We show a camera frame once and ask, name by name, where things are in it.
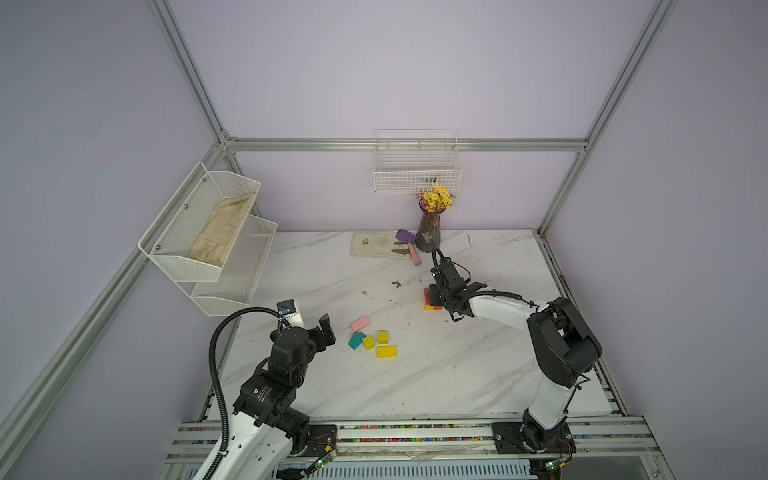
mesh basket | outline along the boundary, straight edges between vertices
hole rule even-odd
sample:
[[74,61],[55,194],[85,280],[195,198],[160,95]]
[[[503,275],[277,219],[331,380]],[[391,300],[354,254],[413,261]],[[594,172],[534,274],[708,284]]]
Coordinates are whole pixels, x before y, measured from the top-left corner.
[[206,315],[226,316],[250,305],[276,230],[277,223],[246,217],[219,281],[198,283],[192,290],[192,300]]
[[462,169],[456,130],[378,130],[373,165],[376,193],[421,193],[434,184],[458,191]]
[[[226,253],[223,266],[187,258],[192,243],[205,227],[210,212],[225,198],[254,194],[248,205],[253,208],[259,182],[228,171],[207,171],[197,182],[182,208],[168,224],[148,256],[174,282],[216,282],[227,266],[234,245]],[[242,222],[235,238],[240,235]]]

yellow block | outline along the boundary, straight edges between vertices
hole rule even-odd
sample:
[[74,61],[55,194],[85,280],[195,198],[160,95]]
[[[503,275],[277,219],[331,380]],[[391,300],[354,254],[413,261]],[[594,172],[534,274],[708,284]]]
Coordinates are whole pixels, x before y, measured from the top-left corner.
[[373,341],[372,336],[368,335],[366,338],[362,339],[362,345],[366,348],[366,350],[370,350],[376,346],[376,342]]
[[389,357],[397,356],[397,347],[396,346],[380,346],[376,349],[376,356],[378,356],[380,359],[386,359]]

pink handle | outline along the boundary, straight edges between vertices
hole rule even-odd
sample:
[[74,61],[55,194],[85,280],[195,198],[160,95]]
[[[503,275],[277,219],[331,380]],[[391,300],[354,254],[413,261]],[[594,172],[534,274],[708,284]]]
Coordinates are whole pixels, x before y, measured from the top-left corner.
[[408,249],[411,250],[411,261],[414,265],[419,266],[422,264],[422,259],[419,258],[419,254],[416,252],[416,249],[413,248],[413,243],[408,244]]

metal beam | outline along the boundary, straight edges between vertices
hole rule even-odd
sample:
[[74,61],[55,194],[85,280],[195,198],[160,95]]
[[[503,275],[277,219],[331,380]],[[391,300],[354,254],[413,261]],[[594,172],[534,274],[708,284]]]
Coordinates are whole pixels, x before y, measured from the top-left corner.
[[181,34],[181,29],[179,28],[174,11],[170,7],[170,3],[167,0],[147,0],[147,3],[157,19],[157,23],[160,25],[160,30],[163,32],[171,53],[179,64],[184,80],[187,82],[190,90],[192,90],[197,106],[203,112],[208,128],[219,142],[223,142],[227,138],[227,134],[221,126],[218,115],[216,115],[214,104],[210,101],[208,92],[203,84],[203,79],[197,70],[197,66],[194,64],[192,54],[187,46],[187,42],[184,40],[184,36]]
[[[223,155],[223,145],[216,142],[206,153],[203,164],[210,168]],[[152,224],[147,238],[154,241],[160,235],[203,172],[202,168],[197,168],[187,178]],[[0,428],[0,480],[8,478],[22,460],[27,448],[109,328],[114,312],[147,262],[148,258],[135,248]]]
[[[388,140],[388,144],[413,144],[418,139]],[[375,138],[231,138],[232,151],[374,151]],[[459,138],[460,151],[583,151],[584,138]]]
[[546,234],[554,219],[560,212],[565,200],[573,190],[576,180],[584,171],[587,166],[594,149],[599,145],[600,139],[605,132],[608,124],[610,124],[619,104],[624,99],[628,88],[632,85],[632,81],[637,76],[637,70],[643,63],[643,60],[647,57],[648,51],[651,45],[656,41],[664,24],[667,23],[674,6],[677,4],[677,0],[657,0],[654,7],[651,9],[648,18],[643,25],[640,35],[637,37],[632,49],[630,50],[627,60],[619,71],[619,75],[616,77],[611,90],[608,92],[608,96],[605,98],[603,105],[598,112],[597,117],[594,119],[589,134],[587,135],[588,145],[583,153],[576,154],[571,168],[565,175],[563,183],[560,185],[558,192],[555,194],[551,205],[547,209],[547,213],[544,215],[544,219],[541,221],[541,225],[538,228],[538,232]]

marble surface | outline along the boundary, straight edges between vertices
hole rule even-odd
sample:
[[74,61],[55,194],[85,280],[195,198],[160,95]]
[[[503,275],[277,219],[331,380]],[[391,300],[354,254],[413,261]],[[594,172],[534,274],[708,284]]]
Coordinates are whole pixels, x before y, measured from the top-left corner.
[[[293,298],[307,328],[328,313],[337,338],[310,363],[293,407],[328,420],[520,416],[541,376],[528,334],[490,319],[454,323],[444,310],[424,310],[431,257],[423,254],[420,266],[351,257],[352,234],[278,233],[270,249],[252,305],[275,308]],[[441,248],[489,288],[532,300],[559,296],[530,230],[444,231]],[[372,322],[365,333],[388,331],[396,358],[347,346],[349,324],[364,315]],[[271,316],[242,318],[222,373],[227,404],[270,354],[274,328]],[[571,416],[611,412],[594,372],[589,376],[594,381],[576,392]],[[217,417],[211,409],[209,418]]]

